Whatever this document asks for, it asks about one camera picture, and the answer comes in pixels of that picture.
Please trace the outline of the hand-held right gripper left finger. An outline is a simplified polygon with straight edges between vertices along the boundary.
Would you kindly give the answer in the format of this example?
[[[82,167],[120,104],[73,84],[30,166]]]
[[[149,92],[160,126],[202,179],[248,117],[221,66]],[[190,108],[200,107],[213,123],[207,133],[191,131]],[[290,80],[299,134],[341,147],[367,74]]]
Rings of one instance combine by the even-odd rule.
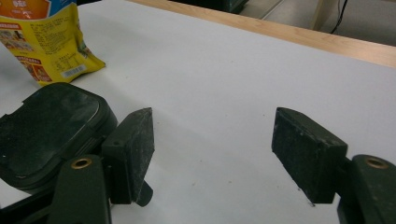
[[[148,204],[153,189],[145,181],[154,148],[152,109],[129,114],[102,144],[104,166],[110,172],[113,204]]]

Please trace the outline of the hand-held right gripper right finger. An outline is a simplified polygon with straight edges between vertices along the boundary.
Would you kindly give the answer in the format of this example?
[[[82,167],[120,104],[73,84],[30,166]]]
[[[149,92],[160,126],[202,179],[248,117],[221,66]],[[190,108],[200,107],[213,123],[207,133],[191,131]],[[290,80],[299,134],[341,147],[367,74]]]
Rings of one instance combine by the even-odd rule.
[[[332,203],[347,143],[305,114],[278,107],[271,147],[311,203]]]

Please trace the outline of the yellow refill pouch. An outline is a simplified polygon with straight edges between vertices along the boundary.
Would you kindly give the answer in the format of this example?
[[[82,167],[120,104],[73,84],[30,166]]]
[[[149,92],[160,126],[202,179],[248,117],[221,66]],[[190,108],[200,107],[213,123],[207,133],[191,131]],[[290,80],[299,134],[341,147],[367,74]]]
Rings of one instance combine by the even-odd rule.
[[[83,40],[77,0],[0,0],[0,43],[42,86],[106,66]]]

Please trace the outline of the white paper sheet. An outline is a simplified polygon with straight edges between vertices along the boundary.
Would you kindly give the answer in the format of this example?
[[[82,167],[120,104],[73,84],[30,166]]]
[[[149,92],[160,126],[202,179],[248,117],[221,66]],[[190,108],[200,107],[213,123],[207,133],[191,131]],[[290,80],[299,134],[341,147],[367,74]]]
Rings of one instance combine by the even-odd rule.
[[[338,224],[335,205],[309,202],[271,149],[280,106],[350,155],[396,164],[395,68],[125,0],[78,13],[105,67],[76,85],[119,119],[153,111],[153,198],[114,206],[113,224]]]

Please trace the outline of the wooden table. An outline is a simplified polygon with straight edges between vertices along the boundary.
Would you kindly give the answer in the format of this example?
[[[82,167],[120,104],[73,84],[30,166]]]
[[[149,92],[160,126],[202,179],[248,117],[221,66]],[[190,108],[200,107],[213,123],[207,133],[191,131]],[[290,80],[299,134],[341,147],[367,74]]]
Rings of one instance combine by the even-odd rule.
[[[286,24],[262,21],[214,9],[186,5],[169,0],[128,0],[147,7],[224,24],[252,33],[267,35],[298,45],[321,49],[369,63],[396,68],[396,47],[340,35],[325,34]]]

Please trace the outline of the black cabinet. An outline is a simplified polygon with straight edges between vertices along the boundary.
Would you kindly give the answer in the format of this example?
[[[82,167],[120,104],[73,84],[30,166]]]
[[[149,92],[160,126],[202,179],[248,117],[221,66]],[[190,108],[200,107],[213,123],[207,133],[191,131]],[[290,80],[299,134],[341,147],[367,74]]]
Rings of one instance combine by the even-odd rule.
[[[238,14],[248,0],[170,0],[182,4],[204,7]]]

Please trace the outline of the light wooden frame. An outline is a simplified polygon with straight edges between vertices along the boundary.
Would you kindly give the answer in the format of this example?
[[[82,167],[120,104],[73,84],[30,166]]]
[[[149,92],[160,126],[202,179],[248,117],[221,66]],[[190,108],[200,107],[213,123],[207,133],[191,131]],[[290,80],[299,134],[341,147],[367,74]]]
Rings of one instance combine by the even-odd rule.
[[[326,21],[332,15],[337,0],[318,0],[313,20],[311,22],[311,29],[319,31]]]

